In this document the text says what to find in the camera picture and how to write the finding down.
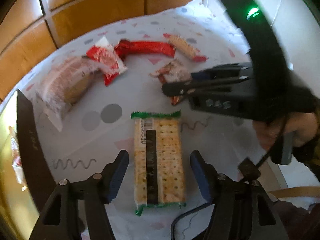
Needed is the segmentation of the right hand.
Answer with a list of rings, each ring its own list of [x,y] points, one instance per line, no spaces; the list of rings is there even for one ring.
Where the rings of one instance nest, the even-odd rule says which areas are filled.
[[[313,139],[319,127],[315,113],[291,113],[287,121],[278,119],[271,124],[253,121],[260,146],[268,151],[276,142],[277,137],[293,133],[293,146],[300,147]]]

